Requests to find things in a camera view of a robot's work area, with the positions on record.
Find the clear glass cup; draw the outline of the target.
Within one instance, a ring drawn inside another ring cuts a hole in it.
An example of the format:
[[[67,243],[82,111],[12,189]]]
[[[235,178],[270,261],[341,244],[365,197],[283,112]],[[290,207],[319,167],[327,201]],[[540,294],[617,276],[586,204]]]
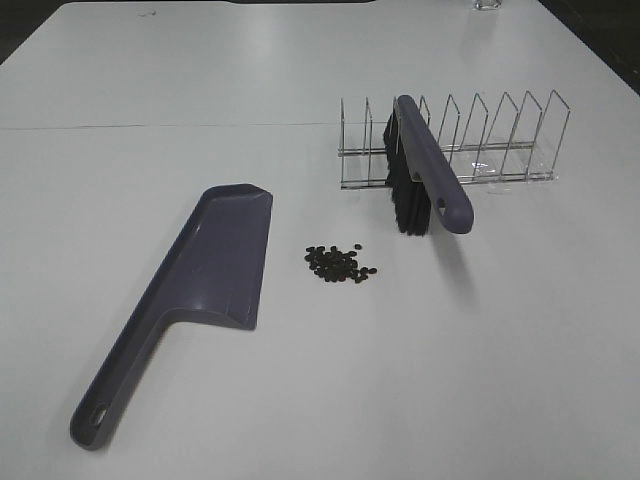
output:
[[[478,11],[497,10],[502,6],[502,0],[474,0],[473,6]]]

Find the purple hand brush black bristles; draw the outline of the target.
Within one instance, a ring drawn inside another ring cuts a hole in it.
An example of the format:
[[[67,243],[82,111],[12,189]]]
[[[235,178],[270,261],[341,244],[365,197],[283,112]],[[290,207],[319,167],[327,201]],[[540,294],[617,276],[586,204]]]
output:
[[[401,95],[383,133],[388,165],[385,185],[391,188],[399,231],[427,233],[431,214],[454,234],[468,234],[474,210],[415,100]]]

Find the pile of coffee beans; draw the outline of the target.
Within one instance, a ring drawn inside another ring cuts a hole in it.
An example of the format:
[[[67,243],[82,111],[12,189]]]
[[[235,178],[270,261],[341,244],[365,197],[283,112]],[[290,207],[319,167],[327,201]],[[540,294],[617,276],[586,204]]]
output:
[[[304,260],[309,270],[327,283],[341,283],[347,280],[360,284],[378,273],[377,267],[359,263],[358,253],[363,249],[361,243],[355,243],[350,250],[342,251],[336,245],[308,246]]]

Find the purple plastic dustpan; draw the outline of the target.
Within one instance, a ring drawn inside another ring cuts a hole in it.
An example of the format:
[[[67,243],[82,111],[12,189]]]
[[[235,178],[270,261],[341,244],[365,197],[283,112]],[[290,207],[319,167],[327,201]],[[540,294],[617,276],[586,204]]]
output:
[[[272,205],[252,184],[203,192],[71,417],[78,446],[110,441],[172,324],[256,329]]]

